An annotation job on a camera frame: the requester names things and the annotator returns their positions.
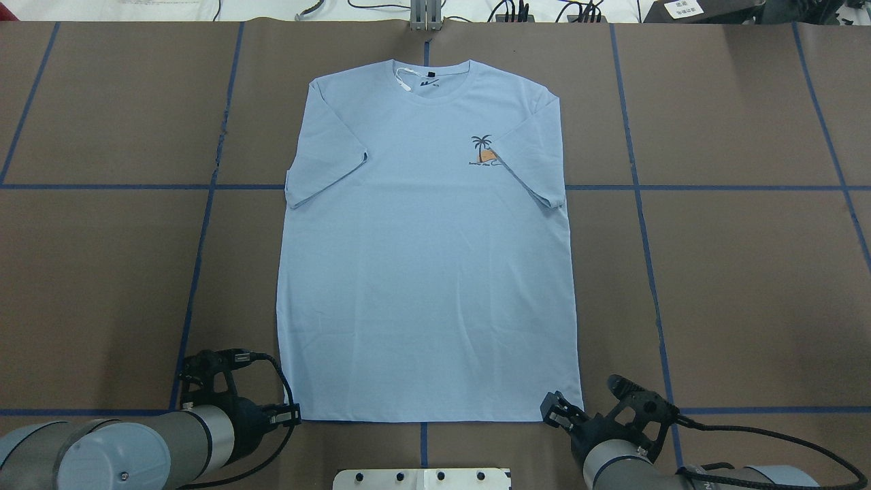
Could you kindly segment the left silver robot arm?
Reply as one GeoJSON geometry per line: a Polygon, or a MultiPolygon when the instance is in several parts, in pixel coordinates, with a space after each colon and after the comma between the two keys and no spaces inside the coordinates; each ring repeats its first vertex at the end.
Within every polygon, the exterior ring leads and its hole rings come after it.
{"type": "Polygon", "coordinates": [[[299,404],[256,404],[245,397],[205,403],[136,421],[49,421],[2,437],[3,489],[212,489],[245,480],[280,455],[299,404]],[[208,475],[254,453],[265,434],[286,433],[254,468],[220,480],[208,475]]]}

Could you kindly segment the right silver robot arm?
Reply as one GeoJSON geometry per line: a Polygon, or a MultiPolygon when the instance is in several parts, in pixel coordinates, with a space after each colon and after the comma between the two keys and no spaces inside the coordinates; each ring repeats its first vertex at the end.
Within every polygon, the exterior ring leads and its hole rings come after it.
{"type": "Polygon", "coordinates": [[[610,381],[618,400],[607,414],[590,415],[560,391],[547,393],[542,422],[569,435],[570,450],[589,489],[819,489],[819,483],[789,465],[719,463],[685,465],[672,474],[654,463],[678,408],[655,391],[610,381]]]}

